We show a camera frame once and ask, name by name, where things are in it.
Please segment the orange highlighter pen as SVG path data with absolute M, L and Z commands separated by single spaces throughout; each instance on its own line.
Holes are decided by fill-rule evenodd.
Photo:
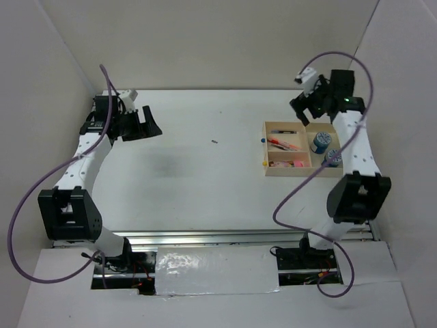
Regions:
M 288 151 L 301 151 L 301 148 L 297 147 L 297 146 L 285 145 L 285 144 L 277 144 L 277 145 L 280 145 L 280 146 L 283 146 L 284 148 L 287 148 Z

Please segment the red gel pen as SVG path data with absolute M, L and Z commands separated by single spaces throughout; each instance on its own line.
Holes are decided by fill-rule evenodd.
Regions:
M 275 138 L 267 138 L 267 141 L 268 141 L 269 143 L 272 143 L 272 144 L 293 145 L 293 144 L 288 143 L 288 142 L 286 142 L 286 141 L 281 141 L 281 140 L 279 140 L 279 139 L 275 139 Z

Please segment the pink capped marker bottle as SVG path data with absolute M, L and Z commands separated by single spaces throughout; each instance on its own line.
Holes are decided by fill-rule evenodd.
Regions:
M 268 162 L 269 167 L 282 167 L 282 168 L 289 168 L 289 167 L 297 167 L 302 168 L 306 167 L 305 162 L 303 161 L 269 161 Z

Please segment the blue refill pen clear cap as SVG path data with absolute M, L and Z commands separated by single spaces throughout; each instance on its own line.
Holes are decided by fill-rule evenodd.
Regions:
M 294 135 L 297 134 L 297 131 L 291 131 L 291 130 L 271 130 L 270 133 L 272 134 L 288 134 L 288 135 Z

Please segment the black gel pen clear cap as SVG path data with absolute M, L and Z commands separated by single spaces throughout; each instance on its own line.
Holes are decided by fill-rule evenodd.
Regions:
M 284 148 L 283 146 L 277 145 L 275 143 L 270 143 L 269 146 L 280 149 L 280 150 L 288 151 L 287 148 Z

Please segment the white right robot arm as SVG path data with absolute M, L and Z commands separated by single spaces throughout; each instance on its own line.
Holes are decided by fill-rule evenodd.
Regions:
M 312 268 L 333 248 L 335 241 L 354 226 L 374 220 L 391 189 L 391 179 L 381 174 L 371 151 L 362 98 L 355 97 L 354 72 L 332 70 L 326 79 L 312 68 L 305 68 L 295 81 L 302 93 L 290 104 L 299 120 L 309 121 L 327 115 L 337 134 L 343 176 L 327 197 L 327 219 L 317 224 L 300 240 L 298 260 Z

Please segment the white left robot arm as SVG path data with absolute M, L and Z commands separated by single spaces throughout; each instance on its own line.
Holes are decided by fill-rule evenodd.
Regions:
M 131 270 L 138 260 L 130 242 L 103 225 L 92 191 L 104 159 L 117 139 L 136 141 L 162 135 L 148 106 L 145 120 L 135 106 L 136 90 L 112 97 L 96 96 L 91 113 L 79 131 L 79 143 L 64 175 L 52 189 L 43 189 L 38 205 L 48 238 L 66 243 L 87 243 L 104 252 L 107 265 L 120 273 Z

